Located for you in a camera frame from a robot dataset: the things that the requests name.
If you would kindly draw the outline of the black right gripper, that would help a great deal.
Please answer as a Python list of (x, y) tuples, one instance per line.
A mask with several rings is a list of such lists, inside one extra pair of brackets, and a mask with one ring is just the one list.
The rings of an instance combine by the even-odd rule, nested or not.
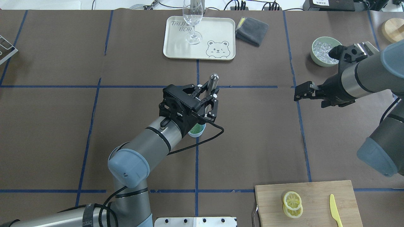
[(338, 73), (326, 79), (320, 86), (316, 86), (312, 81), (295, 86), (295, 102), (301, 99), (323, 99), (322, 108), (329, 106), (345, 107), (354, 103), (356, 99), (370, 94), (370, 91), (359, 81), (357, 72), (358, 63), (368, 57), (363, 49), (355, 44), (351, 46), (338, 45), (333, 47), (328, 55), (339, 61)]

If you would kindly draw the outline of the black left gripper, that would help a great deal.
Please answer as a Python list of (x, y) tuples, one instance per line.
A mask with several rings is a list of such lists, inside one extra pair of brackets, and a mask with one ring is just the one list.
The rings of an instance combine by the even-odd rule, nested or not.
[(197, 123), (192, 114), (192, 108), (199, 102), (199, 123), (214, 123), (217, 117), (218, 100), (215, 96), (208, 96), (200, 100), (199, 96), (207, 91), (204, 85), (188, 84), (176, 86), (170, 84), (163, 89), (163, 100), (159, 104), (159, 116), (169, 118), (185, 136)]

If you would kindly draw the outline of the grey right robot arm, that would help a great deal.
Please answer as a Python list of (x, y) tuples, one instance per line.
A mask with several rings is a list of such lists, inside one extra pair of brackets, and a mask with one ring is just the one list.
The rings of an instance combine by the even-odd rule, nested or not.
[(320, 100), (322, 108), (375, 101), (369, 107), (376, 108), (380, 120), (356, 155), (383, 176), (403, 175), (403, 40), (383, 50), (368, 42), (340, 44), (329, 56), (338, 62), (337, 73), (320, 85), (296, 86), (294, 101)]

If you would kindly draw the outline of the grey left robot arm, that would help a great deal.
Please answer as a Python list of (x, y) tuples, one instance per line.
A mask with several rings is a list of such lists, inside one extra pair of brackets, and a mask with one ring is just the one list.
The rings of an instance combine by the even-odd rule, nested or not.
[(133, 140), (115, 148), (108, 158), (115, 192), (102, 204), (90, 203), (62, 210), (54, 215), (30, 221), (16, 219), (3, 227), (151, 227), (152, 212), (147, 177), (173, 151), (181, 139), (197, 124), (214, 123), (217, 117), (219, 89), (215, 82), (203, 85), (169, 85), (163, 89), (159, 117)]

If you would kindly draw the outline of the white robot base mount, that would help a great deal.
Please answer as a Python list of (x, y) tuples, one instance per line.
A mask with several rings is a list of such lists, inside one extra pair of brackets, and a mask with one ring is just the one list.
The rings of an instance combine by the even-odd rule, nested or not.
[(237, 227), (235, 217), (161, 217), (155, 227)]

